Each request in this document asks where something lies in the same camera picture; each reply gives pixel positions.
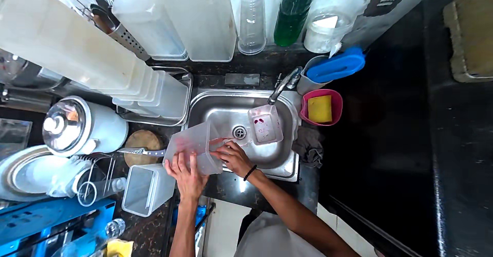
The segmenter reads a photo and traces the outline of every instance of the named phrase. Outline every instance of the hand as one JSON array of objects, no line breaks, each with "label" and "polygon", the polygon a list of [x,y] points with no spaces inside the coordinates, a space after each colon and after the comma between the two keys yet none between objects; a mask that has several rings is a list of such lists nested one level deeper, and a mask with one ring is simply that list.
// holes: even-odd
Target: hand
[{"label": "hand", "polygon": [[232,141],[226,142],[215,152],[211,152],[211,155],[225,161],[229,170],[241,178],[244,178],[253,167],[245,151]]},{"label": "hand", "polygon": [[185,163],[183,152],[173,155],[173,163],[165,160],[164,167],[168,174],[176,179],[181,201],[198,202],[199,197],[207,184],[209,175],[202,176],[197,169],[197,153],[190,154],[190,169]]}]

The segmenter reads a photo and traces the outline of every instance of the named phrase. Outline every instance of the faucet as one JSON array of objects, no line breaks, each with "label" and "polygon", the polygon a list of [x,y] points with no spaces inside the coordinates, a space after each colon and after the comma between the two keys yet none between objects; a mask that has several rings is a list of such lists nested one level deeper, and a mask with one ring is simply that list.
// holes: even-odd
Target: faucet
[{"label": "faucet", "polygon": [[267,100],[267,103],[271,106],[274,105],[276,103],[277,98],[279,97],[280,93],[284,89],[284,87],[287,87],[289,89],[293,89],[296,86],[296,83],[301,78],[301,71],[303,71],[303,67],[298,66],[293,70],[293,72],[291,72],[289,75],[287,75],[281,81],[281,83],[276,87],[274,92],[272,92],[272,95],[270,95],[269,99]]}]

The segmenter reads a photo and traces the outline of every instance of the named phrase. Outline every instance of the white plastic bag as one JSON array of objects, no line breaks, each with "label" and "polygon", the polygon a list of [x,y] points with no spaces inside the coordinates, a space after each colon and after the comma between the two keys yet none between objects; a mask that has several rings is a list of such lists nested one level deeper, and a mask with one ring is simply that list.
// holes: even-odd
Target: white plastic bag
[{"label": "white plastic bag", "polygon": [[80,160],[78,156],[72,156],[52,177],[51,188],[47,195],[51,197],[74,197],[72,184],[75,176],[82,170],[91,166],[90,161]]}]

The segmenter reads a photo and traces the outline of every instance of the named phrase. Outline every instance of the metal utensil holder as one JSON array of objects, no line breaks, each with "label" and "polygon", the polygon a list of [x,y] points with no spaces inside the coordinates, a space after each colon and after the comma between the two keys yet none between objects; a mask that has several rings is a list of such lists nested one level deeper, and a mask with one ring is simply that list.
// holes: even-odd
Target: metal utensil holder
[{"label": "metal utensil holder", "polygon": [[151,57],[121,23],[108,35],[123,47],[127,48],[130,52],[135,53],[137,58],[146,61]]}]

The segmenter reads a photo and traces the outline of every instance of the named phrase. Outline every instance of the sink drain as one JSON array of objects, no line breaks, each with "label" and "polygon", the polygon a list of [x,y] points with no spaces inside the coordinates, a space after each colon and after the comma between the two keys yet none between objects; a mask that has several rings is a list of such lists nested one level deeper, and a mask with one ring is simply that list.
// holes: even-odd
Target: sink drain
[{"label": "sink drain", "polygon": [[233,136],[238,140],[242,140],[246,136],[246,131],[247,130],[243,126],[236,126],[233,129]]}]

